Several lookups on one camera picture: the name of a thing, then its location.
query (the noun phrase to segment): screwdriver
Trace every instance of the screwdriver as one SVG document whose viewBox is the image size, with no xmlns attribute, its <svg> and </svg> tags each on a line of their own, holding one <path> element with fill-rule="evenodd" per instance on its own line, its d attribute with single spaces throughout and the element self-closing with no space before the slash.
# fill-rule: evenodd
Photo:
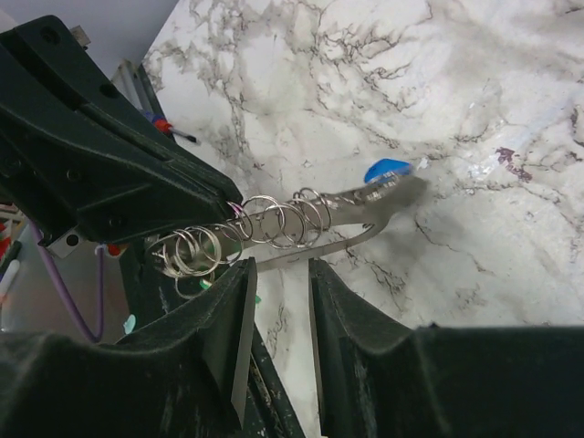
<svg viewBox="0 0 584 438">
<path fill-rule="evenodd" d="M 140 113 L 148 119 L 148 121 L 156 127 L 157 130 L 162 132 L 163 134 L 175 134 L 185 138 L 188 141 L 192 141 L 193 143 L 197 142 L 197 138 L 191 134 L 187 134 L 182 130 L 177 130 L 173 127 L 171 123 L 169 123 L 163 116 L 158 116 L 156 114 L 152 114 L 149 111 L 145 111 L 143 109 L 140 110 Z"/>
</svg>

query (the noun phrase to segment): marble countertop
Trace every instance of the marble countertop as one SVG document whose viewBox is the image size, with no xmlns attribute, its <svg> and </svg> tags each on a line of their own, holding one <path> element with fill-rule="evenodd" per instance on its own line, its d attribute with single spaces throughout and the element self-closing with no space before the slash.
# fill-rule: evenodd
<svg viewBox="0 0 584 438">
<path fill-rule="evenodd" d="M 430 182 L 328 261 L 409 327 L 584 319 L 583 0 L 180 0 L 144 65 L 181 145 L 245 197 Z M 319 436 L 304 263 L 259 278 L 257 324 Z"/>
</svg>

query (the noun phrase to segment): wire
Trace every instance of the wire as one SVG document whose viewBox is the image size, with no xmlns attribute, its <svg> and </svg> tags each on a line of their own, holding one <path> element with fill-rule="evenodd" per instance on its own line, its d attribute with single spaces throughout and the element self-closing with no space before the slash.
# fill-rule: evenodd
<svg viewBox="0 0 584 438">
<path fill-rule="evenodd" d="M 38 227 L 30 223 L 30 227 L 33 231 L 33 236 L 37 241 L 42 240 L 43 235 L 41 234 Z M 98 259 L 98 330 L 96 334 L 93 334 L 91 329 L 88 327 L 85 319 L 79 312 L 73 297 L 69 293 L 67 286 L 65 286 L 65 282 L 63 278 L 58 272 L 57 265 L 55 265 L 55 260 L 53 260 L 53 256 L 42 246 L 37 245 L 38 252 L 40 253 L 43 262 L 45 263 L 45 267 L 47 268 L 47 272 L 53 281 L 53 285 L 58 292 L 58 295 L 63 301 L 65 308 L 67 309 L 71 319 L 77 326 L 78 330 L 89 340 L 90 342 L 99 342 L 103 337 L 103 326 L 104 326 L 104 317 L 103 317 L 103 246 L 98 246 L 96 250 L 96 256 Z"/>
</svg>

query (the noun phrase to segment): green object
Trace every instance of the green object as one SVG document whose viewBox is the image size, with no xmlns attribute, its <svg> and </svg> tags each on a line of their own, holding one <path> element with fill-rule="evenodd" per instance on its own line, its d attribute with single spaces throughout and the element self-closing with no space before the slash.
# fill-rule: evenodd
<svg viewBox="0 0 584 438">
<path fill-rule="evenodd" d="M 201 281 L 199 281 L 199 286 L 203 289 L 203 290 L 207 290 L 209 287 L 211 287 L 212 283 L 209 280 L 205 280 L 204 278 L 201 279 Z"/>
<path fill-rule="evenodd" d="M 129 335 L 136 327 L 136 317 L 129 315 L 126 322 L 124 322 L 124 333 Z"/>
</svg>

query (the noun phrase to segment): white wall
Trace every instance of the white wall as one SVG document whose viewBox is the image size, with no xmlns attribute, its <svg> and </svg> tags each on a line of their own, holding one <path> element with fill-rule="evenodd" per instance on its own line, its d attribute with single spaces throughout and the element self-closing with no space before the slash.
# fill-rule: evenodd
<svg viewBox="0 0 584 438">
<path fill-rule="evenodd" d="M 10 16 L 18 24 L 53 15 L 67 27 L 81 25 L 91 39 L 89 55 L 110 78 L 122 59 L 141 62 L 177 1 L 0 0 L 0 29 Z"/>
<path fill-rule="evenodd" d="M 16 21 L 9 14 L 0 9 L 0 32 L 9 30 L 16 26 Z"/>
</svg>

